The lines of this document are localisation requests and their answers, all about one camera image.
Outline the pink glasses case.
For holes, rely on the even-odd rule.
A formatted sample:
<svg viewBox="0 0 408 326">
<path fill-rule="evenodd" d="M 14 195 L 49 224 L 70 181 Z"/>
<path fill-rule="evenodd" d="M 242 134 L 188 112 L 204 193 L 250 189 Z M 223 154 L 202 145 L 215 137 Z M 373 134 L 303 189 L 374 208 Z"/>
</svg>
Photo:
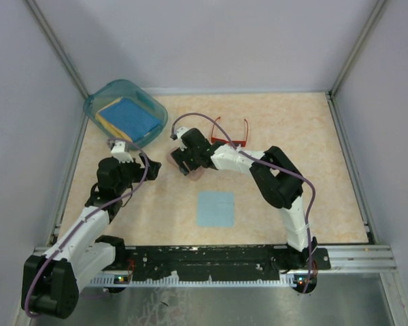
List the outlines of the pink glasses case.
<svg viewBox="0 0 408 326">
<path fill-rule="evenodd" d="M 179 166 L 178 164 L 175 162 L 175 160 L 172 158 L 171 154 L 178 149 L 178 147 L 174 147 L 171 150 L 168 151 L 168 153 L 166 154 L 166 160 L 168 161 L 168 163 L 170 165 L 172 165 L 176 170 L 179 170 Z M 187 175 L 184 175 L 187 179 L 191 180 L 191 181 L 198 181 L 204 174 L 205 169 L 202 167 L 199 167 L 198 169 L 194 170 L 194 171 L 188 171 L 189 173 Z"/>
</svg>

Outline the light blue cleaning cloth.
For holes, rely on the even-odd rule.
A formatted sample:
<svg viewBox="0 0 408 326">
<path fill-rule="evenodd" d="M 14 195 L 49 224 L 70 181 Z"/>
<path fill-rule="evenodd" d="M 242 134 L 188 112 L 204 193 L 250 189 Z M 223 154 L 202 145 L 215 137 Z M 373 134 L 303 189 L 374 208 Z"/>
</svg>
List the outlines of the light blue cleaning cloth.
<svg viewBox="0 0 408 326">
<path fill-rule="evenodd" d="M 235 195 L 232 192 L 200 192 L 197 225 L 202 228 L 231 228 L 235 224 Z"/>
</svg>

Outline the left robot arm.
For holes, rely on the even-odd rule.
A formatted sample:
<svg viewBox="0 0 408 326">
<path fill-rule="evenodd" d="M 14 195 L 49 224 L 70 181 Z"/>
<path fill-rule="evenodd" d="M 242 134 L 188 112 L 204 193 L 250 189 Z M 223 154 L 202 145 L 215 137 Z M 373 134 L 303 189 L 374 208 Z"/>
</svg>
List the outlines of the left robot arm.
<svg viewBox="0 0 408 326">
<path fill-rule="evenodd" d="M 161 164 L 141 154 L 141 162 L 111 156 L 98 164 L 97 181 L 84 208 L 68 231 L 42 255 L 24 263 L 21 307 L 26 315 L 66 319 L 83 288 L 104 268 L 123 268 L 128 253 L 122 238 L 104 236 L 125 198 L 145 181 L 157 178 Z"/>
</svg>

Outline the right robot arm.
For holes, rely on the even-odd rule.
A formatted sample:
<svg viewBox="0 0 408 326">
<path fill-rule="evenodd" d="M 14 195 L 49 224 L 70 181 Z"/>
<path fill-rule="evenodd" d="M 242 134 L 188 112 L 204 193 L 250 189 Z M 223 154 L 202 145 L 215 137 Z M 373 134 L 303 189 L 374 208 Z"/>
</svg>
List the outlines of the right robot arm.
<svg viewBox="0 0 408 326">
<path fill-rule="evenodd" d="M 244 151 L 223 141 L 210 143 L 199 129 L 186 127 L 173 131 L 171 139 L 179 143 L 171 157 L 185 176 L 200 168 L 251 176 L 264 200 L 280 211 L 291 263 L 303 269 L 314 261 L 315 245 L 303 208 L 305 178 L 280 148 Z"/>
</svg>

